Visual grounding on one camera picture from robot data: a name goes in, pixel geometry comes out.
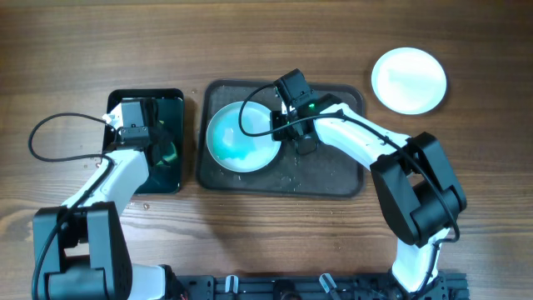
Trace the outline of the green yellow scrub sponge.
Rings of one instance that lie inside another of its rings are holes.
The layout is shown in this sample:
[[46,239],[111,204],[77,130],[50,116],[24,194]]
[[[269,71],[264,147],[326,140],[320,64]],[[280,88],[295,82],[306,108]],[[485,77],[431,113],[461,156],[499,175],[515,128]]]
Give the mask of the green yellow scrub sponge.
[[158,128],[161,130],[159,143],[161,159],[158,165],[170,167],[178,158],[177,149],[174,143],[175,135],[162,121],[159,122]]

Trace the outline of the white plate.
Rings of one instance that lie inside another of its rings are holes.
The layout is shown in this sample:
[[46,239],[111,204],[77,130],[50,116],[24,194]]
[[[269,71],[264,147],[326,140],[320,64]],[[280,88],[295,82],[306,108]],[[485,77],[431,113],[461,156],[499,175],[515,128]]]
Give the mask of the white plate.
[[281,142],[271,135],[248,137],[238,125],[242,102],[233,102],[215,113],[207,126],[207,148],[222,167],[251,173],[266,167],[277,156]]
[[371,87],[390,110],[419,115],[436,108],[447,91],[442,65],[428,52],[399,47],[384,53],[371,71]]

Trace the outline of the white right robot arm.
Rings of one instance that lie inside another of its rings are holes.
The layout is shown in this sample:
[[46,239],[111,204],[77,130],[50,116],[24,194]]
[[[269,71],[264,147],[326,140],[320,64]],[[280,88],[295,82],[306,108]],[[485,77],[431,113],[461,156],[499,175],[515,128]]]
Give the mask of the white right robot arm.
[[327,94],[298,108],[271,113],[276,140],[309,137],[344,152],[370,171],[383,217],[398,238],[392,274],[420,296],[436,279],[441,245],[455,243],[466,195],[440,142],[428,132],[393,132]]

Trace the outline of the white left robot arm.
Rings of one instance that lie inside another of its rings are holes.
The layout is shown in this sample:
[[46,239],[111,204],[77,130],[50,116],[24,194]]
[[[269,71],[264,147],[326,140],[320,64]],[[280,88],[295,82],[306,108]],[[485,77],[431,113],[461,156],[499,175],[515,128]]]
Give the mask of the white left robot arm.
[[182,290],[164,265],[134,264],[120,215],[149,178],[144,149],[102,154],[80,191],[33,217],[34,299],[173,299]]

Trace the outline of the dark brown serving tray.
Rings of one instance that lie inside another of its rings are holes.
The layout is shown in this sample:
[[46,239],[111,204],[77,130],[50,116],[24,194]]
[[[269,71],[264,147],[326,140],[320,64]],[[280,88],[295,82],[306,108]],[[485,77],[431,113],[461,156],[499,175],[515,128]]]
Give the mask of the dark brown serving tray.
[[196,177],[206,189],[235,193],[275,193],[324,198],[352,198],[365,186],[365,168],[341,150],[319,144],[301,156],[293,142],[283,142],[278,154],[255,172],[233,172],[207,148],[207,126],[227,104],[241,101],[265,81],[220,79],[205,91],[197,148]]

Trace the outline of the black water basin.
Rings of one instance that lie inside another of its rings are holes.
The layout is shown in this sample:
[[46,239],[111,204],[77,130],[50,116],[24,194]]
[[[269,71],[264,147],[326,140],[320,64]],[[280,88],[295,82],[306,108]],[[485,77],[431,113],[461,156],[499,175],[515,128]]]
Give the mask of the black water basin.
[[[160,121],[175,135],[174,143],[178,158],[170,167],[158,165],[148,166],[148,178],[137,190],[137,194],[177,193],[181,188],[182,180],[182,144],[184,126],[184,100],[183,93],[177,88],[163,89],[119,89],[111,92],[107,100],[107,111],[111,110],[126,98],[155,98],[157,102],[157,119],[155,126]],[[102,150],[108,151],[112,142],[115,128],[106,128],[103,135]]]

